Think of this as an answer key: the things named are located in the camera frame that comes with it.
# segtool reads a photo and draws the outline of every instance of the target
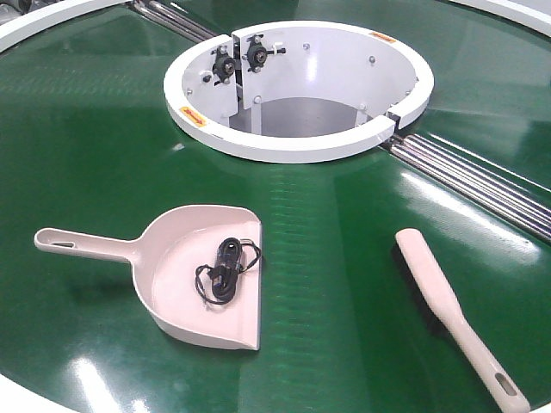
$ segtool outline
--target warning label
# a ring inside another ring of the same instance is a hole
[[[383,34],[383,33],[371,32],[370,34],[371,34],[372,36],[378,38],[378,39],[387,41],[388,43],[394,43],[394,42],[396,41],[396,39],[393,39],[392,37],[387,36],[386,34]]]
[[[198,127],[203,127],[207,124],[207,120],[205,118],[203,118],[200,114],[198,114],[196,111],[188,106],[180,108],[180,112],[185,114],[186,117],[193,123],[195,123]]]

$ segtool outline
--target dustpan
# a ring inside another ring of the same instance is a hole
[[[131,241],[44,228],[34,244],[57,254],[129,262],[139,299],[161,330],[178,340],[258,350],[259,264],[239,276],[235,297],[226,305],[210,305],[195,290],[195,269],[214,265],[216,250],[228,237],[260,246],[260,220],[240,207],[190,205],[163,213]],[[244,249],[247,254],[246,261],[254,258]]]

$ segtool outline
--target opening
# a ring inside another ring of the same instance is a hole
[[[339,102],[312,97],[289,97],[261,107],[262,135],[306,138],[346,131],[355,126],[356,109]],[[230,128],[252,133],[251,109],[239,108]]]
[[[410,47],[366,28],[276,22],[205,40],[167,70],[174,121],[239,157],[279,163],[355,155],[421,115],[434,79]]]
[[[68,241],[55,241],[52,243],[52,245],[55,245],[57,247],[66,247],[66,248],[76,248],[77,246],[75,243],[68,242]]]
[[[515,391],[515,388],[512,386],[512,384],[503,374],[496,373],[496,380],[499,382],[501,387],[503,387],[503,390],[505,390],[505,393],[507,393],[509,396],[517,395],[517,391]]]

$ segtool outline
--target metal rod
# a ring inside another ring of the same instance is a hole
[[[201,43],[203,41],[201,37],[197,36],[189,29],[179,26],[175,22],[168,20],[166,17],[160,15],[158,12],[154,10],[148,9],[142,2],[139,2],[139,1],[133,2],[132,7],[136,11],[138,11],[141,15],[148,18],[152,22],[156,22],[161,26],[169,28],[170,30],[180,34],[181,36],[185,37],[188,40],[193,41],[194,43]]]
[[[473,179],[487,185],[490,190],[502,194],[505,198],[510,199],[512,202],[522,205],[551,224],[551,209],[535,202],[519,191],[516,191],[512,187],[513,184],[506,181],[501,176],[496,176],[495,178],[492,177],[492,173],[490,171],[482,169],[480,166],[468,161],[467,159],[458,157],[456,154],[446,150],[445,148],[436,146],[422,136],[410,135],[406,137],[405,142],[415,142],[428,152],[442,157],[445,161],[449,162],[452,167],[456,167],[459,170],[464,171],[466,175],[472,176]]]
[[[518,204],[510,202],[509,198],[503,198],[500,196],[500,192],[488,190],[491,187],[490,182],[492,180],[474,180],[470,176],[466,179],[465,171],[457,168],[451,169],[450,163],[443,162],[442,157],[436,154],[436,151],[429,152],[424,148],[424,151],[413,145],[406,144],[405,139],[394,139],[394,143],[390,144],[388,150],[399,159],[414,166],[415,168],[422,170],[427,175],[434,177],[438,181],[445,185],[455,189],[461,194],[466,195],[469,199],[474,200],[484,207],[489,208],[492,212],[501,216],[504,219],[509,220],[515,225],[524,228],[531,233],[539,236],[541,239],[548,243],[551,243],[551,225],[547,224],[549,216],[545,219],[540,217],[540,214],[533,214],[532,211],[528,211],[528,208],[517,208]],[[547,208],[540,204],[537,204],[540,211],[545,211]]]
[[[440,165],[444,170],[449,170],[460,176],[469,184],[475,186],[484,193],[492,194],[498,199],[507,203],[514,209],[527,213],[529,216],[534,216],[545,225],[551,225],[551,212],[546,213],[544,206],[535,203],[533,200],[526,201],[526,197],[514,189],[507,188],[503,183],[491,178],[480,170],[462,163],[458,158],[453,159],[450,155],[442,153],[438,148],[433,148],[432,145],[418,142],[415,137],[406,137],[404,145],[411,147],[413,150],[425,154],[425,156],[433,159],[435,163]]]
[[[196,23],[188,17],[181,15],[177,11],[166,7],[164,4],[151,0],[147,5],[149,9],[157,11],[160,15],[172,20],[178,26],[188,29],[191,33],[203,40],[212,39],[217,35],[207,28],[204,28],[199,23]]]

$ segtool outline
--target screw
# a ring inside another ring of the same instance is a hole
[[[228,62],[224,64],[224,73],[231,76],[235,72],[235,65],[233,62]]]
[[[268,55],[264,50],[259,50],[255,53],[254,59],[257,63],[263,64],[266,61]]]

